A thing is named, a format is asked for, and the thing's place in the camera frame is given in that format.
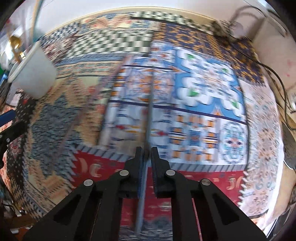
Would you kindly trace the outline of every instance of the patchwork rug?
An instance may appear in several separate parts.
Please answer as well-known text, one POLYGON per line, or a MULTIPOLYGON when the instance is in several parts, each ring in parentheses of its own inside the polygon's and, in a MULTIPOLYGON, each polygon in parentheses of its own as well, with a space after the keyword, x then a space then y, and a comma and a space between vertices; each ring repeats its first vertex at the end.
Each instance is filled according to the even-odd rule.
POLYGON ((71 34, 55 41, 45 42, 41 47, 48 59, 56 64, 67 53, 68 49, 72 47, 72 43, 77 37, 76 34, 71 34))
MULTIPOLYGON (((10 110, 15 110, 15 109, 16 109, 15 107, 5 105, 1 114, 4 114, 10 110)), ((0 132, 4 131, 6 128, 10 127, 12 123, 13 123, 13 121, 10 121, 10 122, 6 123, 4 126, 1 126, 0 132)), ((3 160, 4 166, 2 169, 0 169, 0 175, 2 177, 3 183, 6 185, 8 190, 11 191, 11 181, 10 181, 9 176, 7 175, 7 169, 8 169, 8 167, 7 167, 7 151, 4 153, 2 160, 3 160)))
MULTIPOLYGON (((104 165, 113 166, 111 172, 120 169, 119 156, 133 156, 134 148, 144 142, 153 80, 151 145, 158 147, 161 157, 188 178, 211 179, 251 218, 267 211, 278 193, 283 160, 274 96, 256 64, 223 39, 192 25, 174 14, 115 14, 87 17, 41 38, 49 49, 59 39, 59 46, 69 49, 53 60, 56 84, 36 106, 32 104, 28 134, 8 151, 8 175, 19 206, 38 219, 84 178, 102 178, 100 160, 107 159, 104 165), (158 16, 157 21, 149 15, 158 16), (79 37, 65 45, 73 33, 79 37), (95 85, 131 52, 133 61, 102 90, 52 161, 95 85), (100 148, 84 151, 71 147, 97 143, 100 148)), ((247 39, 236 47, 254 55, 247 39)), ((143 239, 152 227, 162 235, 152 232, 151 240, 171 239, 170 203, 158 203, 152 194, 149 184, 143 239)), ((133 239, 131 217, 125 219, 120 238, 133 239)))

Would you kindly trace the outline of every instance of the floor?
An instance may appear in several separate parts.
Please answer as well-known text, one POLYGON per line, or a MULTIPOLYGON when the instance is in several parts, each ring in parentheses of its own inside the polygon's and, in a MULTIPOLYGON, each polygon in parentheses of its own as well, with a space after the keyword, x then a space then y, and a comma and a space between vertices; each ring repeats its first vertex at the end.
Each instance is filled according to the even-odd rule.
MULTIPOLYGON (((150 144, 172 169, 210 179, 256 222, 272 216, 284 159, 276 101, 260 68, 213 31, 179 15, 137 12, 88 17, 43 36, 55 85, 38 101, 20 92, 16 107, 6 107, 28 123, 1 171, 18 205, 39 219, 85 179, 122 169, 149 122, 150 144), (132 61, 89 103, 126 54, 132 61)), ((235 45, 254 55, 249 40, 235 45)), ((154 197, 150 168, 145 193, 142 238, 171 240, 170 201, 154 197)), ((121 240, 136 239, 135 215, 125 200, 121 240)))

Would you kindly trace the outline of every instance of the black tool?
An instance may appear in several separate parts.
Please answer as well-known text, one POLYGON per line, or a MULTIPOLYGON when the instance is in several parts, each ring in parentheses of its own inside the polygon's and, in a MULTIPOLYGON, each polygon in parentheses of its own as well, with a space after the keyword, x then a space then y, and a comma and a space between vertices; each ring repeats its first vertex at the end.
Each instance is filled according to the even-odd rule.
MULTIPOLYGON (((210 180, 186 179, 151 149, 154 192, 171 198, 173 240, 199 241, 194 207, 203 241, 262 241, 264 233, 210 180)), ((126 161, 124 170, 107 180, 85 180, 24 236, 23 241, 117 241, 122 198, 138 198, 143 150, 126 161)))
POLYGON ((151 149, 151 165, 155 195, 171 198, 174 241, 200 240, 194 207, 203 241, 266 240, 265 234, 210 180, 190 180, 171 170, 169 162, 159 158, 156 147, 151 149))
POLYGON ((24 236, 23 241, 118 240, 122 198, 138 198, 143 150, 107 180, 85 180, 24 236))

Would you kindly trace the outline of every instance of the floor mat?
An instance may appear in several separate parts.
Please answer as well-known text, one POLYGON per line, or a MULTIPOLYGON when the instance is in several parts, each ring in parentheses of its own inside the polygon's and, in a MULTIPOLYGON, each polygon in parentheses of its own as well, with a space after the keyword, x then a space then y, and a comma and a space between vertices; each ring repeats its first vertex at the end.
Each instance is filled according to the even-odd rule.
POLYGON ((131 19, 131 13, 109 13, 105 15, 92 16, 84 18, 80 21, 80 34, 84 34, 91 30, 97 29, 146 29, 146 30, 159 30, 160 23, 150 20, 137 20, 131 19))
POLYGON ((200 31, 204 31, 208 34, 213 34, 212 24, 199 24, 194 22, 192 19, 184 17, 179 14, 172 14, 167 12, 153 12, 153 11, 140 11, 135 12, 132 18, 136 19, 152 19, 155 21, 167 21, 172 23, 177 23, 180 25, 185 25, 200 31))
MULTIPOLYGON (((16 108, 15 107, 12 107, 10 105, 5 105, 3 110, 2 110, 2 114, 10 111, 10 110, 15 110, 16 108)), ((11 124, 13 123, 13 121, 10 121, 8 123, 6 123, 5 125, 1 126, 0 127, 0 132, 4 131, 6 128, 10 127, 11 124)), ((3 154, 3 163, 4 163, 4 166, 3 168, 0 169, 0 176, 4 182, 4 184, 6 185, 6 187, 8 188, 8 190, 11 191, 11 180, 8 176, 8 163, 7 163, 7 151, 3 154)))
POLYGON ((79 24, 80 23, 78 21, 69 23, 66 26, 60 27, 49 34, 41 36, 39 40, 41 41, 42 45, 51 44, 58 39, 62 39, 77 33, 80 29, 79 24))
MULTIPOLYGON (((75 145, 72 160, 74 187, 86 179, 100 181, 108 178, 114 172, 124 167, 124 162, 130 158, 115 152, 98 147, 75 145)), ((215 183, 234 203, 239 201, 239 183, 242 171, 236 172, 190 172, 180 171, 186 178, 200 180, 209 178, 215 183)), ((170 199, 157 199, 153 190, 152 170, 148 168, 146 198, 144 207, 144 223, 138 236, 133 231, 136 216, 136 203, 124 199, 122 218, 120 223, 119 240, 172 240, 171 203, 170 199)))
POLYGON ((56 39, 54 42, 42 44, 42 50, 49 60, 54 64, 58 63, 62 57, 71 49, 73 42, 77 39, 76 34, 71 34, 63 38, 56 39))

